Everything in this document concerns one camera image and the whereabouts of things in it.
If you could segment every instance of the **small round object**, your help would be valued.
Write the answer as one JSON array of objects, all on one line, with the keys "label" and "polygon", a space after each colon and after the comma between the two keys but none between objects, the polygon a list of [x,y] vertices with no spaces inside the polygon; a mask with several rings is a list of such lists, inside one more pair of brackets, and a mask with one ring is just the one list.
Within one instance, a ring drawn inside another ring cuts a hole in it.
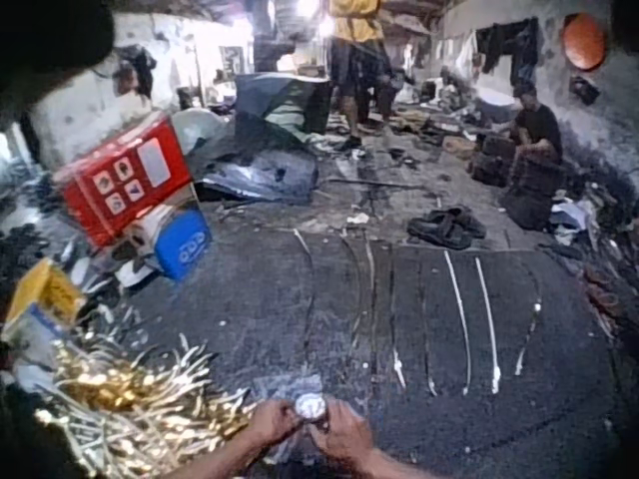
[{"label": "small round object", "polygon": [[594,70],[606,58],[606,35],[588,14],[572,19],[564,29],[563,42],[568,60],[580,70]]},{"label": "small round object", "polygon": [[321,394],[303,394],[296,401],[296,413],[308,422],[318,422],[326,416],[326,401]]}]

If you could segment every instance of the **yellow box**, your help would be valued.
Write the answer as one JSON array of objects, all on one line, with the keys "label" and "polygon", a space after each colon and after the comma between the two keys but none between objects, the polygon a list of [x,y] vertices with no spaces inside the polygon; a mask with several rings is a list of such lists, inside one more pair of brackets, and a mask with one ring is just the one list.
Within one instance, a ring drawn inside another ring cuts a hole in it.
[{"label": "yellow box", "polygon": [[51,365],[51,341],[75,324],[85,303],[85,295],[64,271],[44,258],[18,282],[2,339],[30,359]]}]

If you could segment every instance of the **blue container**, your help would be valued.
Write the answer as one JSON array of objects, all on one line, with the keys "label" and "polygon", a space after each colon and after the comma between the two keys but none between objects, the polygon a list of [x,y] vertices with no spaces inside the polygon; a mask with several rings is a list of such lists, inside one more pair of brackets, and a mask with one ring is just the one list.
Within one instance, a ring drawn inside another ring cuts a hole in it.
[{"label": "blue container", "polygon": [[156,259],[166,276],[184,279],[211,243],[211,232],[197,208],[180,210],[164,225],[155,245]]}]

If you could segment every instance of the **black shorts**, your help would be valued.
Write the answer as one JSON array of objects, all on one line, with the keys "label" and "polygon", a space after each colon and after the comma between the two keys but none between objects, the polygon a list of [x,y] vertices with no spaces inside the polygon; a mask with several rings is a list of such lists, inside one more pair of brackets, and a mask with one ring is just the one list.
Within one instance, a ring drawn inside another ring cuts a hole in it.
[{"label": "black shorts", "polygon": [[382,40],[331,40],[330,78],[342,96],[354,97],[358,91],[376,87],[383,75],[392,75],[392,69]]}]

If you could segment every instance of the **black t-shirt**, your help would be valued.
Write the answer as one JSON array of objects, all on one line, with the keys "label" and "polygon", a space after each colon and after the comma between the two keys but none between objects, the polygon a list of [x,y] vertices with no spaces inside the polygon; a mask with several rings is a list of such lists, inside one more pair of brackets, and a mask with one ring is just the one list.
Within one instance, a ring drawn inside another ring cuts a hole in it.
[{"label": "black t-shirt", "polygon": [[532,143],[541,140],[547,140],[555,147],[559,158],[563,155],[563,147],[561,146],[561,133],[559,132],[559,124],[557,117],[545,105],[541,105],[539,110],[533,112],[531,110],[522,110],[515,123],[519,128],[525,128],[530,134]]}]

